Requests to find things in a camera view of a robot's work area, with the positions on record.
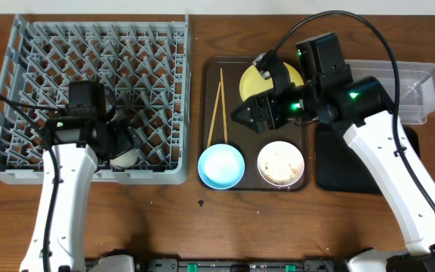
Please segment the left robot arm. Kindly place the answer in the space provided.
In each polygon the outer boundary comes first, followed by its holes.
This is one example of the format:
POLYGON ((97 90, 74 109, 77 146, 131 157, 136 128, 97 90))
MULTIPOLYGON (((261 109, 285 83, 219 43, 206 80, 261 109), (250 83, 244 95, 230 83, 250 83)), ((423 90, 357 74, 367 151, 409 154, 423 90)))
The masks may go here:
POLYGON ((114 119, 113 91, 92 81, 71 82, 69 103, 39 134, 42 194, 21 271, 85 271, 84 232, 90 184, 100 162, 123 170, 138 159, 142 140, 128 119, 114 119))

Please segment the light blue bowl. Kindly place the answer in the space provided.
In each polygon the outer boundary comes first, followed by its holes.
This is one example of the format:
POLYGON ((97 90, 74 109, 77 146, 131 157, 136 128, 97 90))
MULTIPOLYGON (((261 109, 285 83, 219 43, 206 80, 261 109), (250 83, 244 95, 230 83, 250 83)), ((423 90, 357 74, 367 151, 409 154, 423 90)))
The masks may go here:
POLYGON ((237 185, 245 174, 243 155, 229 144, 215 144, 202 152, 197 171, 204 185, 227 190, 237 185))

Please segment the white bowl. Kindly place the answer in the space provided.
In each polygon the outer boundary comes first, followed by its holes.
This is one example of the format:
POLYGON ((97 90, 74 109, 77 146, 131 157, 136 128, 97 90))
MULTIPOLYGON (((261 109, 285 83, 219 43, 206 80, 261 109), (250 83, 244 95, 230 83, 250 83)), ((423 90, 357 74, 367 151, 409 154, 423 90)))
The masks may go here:
POLYGON ((302 152, 286 141, 266 144, 258 153, 258 172, 274 187, 290 187, 304 175, 305 161, 302 152))

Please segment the small white cup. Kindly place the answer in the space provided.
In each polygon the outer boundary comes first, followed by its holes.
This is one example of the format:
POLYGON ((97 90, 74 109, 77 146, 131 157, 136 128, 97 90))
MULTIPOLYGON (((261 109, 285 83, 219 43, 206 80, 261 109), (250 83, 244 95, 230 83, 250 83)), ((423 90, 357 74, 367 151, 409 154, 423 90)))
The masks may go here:
POLYGON ((110 165, 117 169, 127 169, 132 167, 138 159, 137 149, 129 150, 126 153, 110 160, 110 165))

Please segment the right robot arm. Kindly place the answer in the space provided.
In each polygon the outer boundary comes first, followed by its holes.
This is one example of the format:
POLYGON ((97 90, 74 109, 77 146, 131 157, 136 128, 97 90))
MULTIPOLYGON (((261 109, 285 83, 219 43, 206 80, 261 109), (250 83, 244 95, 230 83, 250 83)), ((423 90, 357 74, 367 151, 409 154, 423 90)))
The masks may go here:
POLYGON ((273 87, 246 99, 231 115, 256 132, 316 119, 330 125, 362 160, 402 231, 406 252, 369 249, 347 260, 350 271, 435 271, 435 183, 393 114, 393 101, 372 76, 356 80, 338 37, 325 33, 297 44, 304 84, 292 83, 273 52, 255 69, 273 87))

